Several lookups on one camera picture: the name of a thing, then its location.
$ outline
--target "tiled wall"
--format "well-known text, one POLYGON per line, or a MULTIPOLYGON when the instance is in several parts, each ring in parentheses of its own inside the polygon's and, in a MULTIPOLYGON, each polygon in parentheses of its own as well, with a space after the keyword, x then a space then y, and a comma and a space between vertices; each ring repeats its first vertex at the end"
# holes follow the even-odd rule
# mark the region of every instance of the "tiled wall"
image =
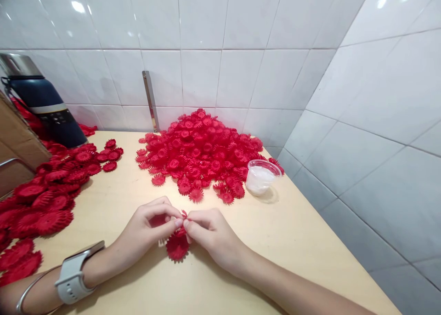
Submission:
POLYGON ((404 315, 441 314, 441 0, 366 0, 279 155, 404 315))
POLYGON ((0 0, 0 49, 24 50, 79 122, 162 128, 207 108, 277 156, 364 0, 0 0))

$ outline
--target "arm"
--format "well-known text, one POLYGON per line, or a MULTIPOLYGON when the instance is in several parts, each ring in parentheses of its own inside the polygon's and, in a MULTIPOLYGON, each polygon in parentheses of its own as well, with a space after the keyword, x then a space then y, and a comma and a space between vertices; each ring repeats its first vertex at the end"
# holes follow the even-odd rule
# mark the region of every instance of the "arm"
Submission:
MULTIPOLYGON (((84 284, 93 288, 134 265, 158 240, 169 237, 182 226, 182 215, 164 196, 138 207, 124 231, 108 248, 99 251, 83 265, 84 284), (165 224, 152 227, 152 218, 164 217, 165 224)), ((23 302, 26 314, 46 314, 62 305, 54 284, 60 276, 54 269, 34 285, 23 302)), ((0 314, 17 314, 17 303, 36 274, 0 288, 0 314)))
POLYGON ((372 315, 358 304, 308 281, 249 249, 218 209, 193 211, 184 227, 226 271, 258 288, 290 314, 372 315))

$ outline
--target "smartwatch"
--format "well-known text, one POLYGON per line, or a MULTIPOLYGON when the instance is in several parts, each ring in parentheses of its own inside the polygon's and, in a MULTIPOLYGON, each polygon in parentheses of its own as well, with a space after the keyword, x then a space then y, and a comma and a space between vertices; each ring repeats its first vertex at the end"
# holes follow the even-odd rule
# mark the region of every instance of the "smartwatch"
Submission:
POLYGON ((92 294, 95 288, 89 289, 84 285, 83 263, 96 252, 104 249, 104 241, 92 244, 64 259, 61 265, 60 278, 55 282, 58 296, 65 304, 73 304, 92 294))

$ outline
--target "cardboard box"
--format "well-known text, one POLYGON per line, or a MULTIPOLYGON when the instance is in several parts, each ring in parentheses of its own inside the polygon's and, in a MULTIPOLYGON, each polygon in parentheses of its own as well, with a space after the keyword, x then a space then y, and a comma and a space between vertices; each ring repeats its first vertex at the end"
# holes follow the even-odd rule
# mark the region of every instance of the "cardboard box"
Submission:
POLYGON ((26 165, 15 160, 0 166, 0 199, 18 185, 30 181, 33 171, 51 154, 22 118, 15 106, 0 91, 0 164, 13 158, 21 159, 26 165))

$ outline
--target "fingernail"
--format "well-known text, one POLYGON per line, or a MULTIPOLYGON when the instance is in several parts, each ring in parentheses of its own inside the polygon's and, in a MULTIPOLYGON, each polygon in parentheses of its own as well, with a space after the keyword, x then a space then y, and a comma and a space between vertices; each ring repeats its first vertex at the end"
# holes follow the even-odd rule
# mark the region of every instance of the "fingernail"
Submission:
POLYGON ((177 218, 175 220, 175 227, 180 228, 182 226, 182 219, 181 218, 177 218))

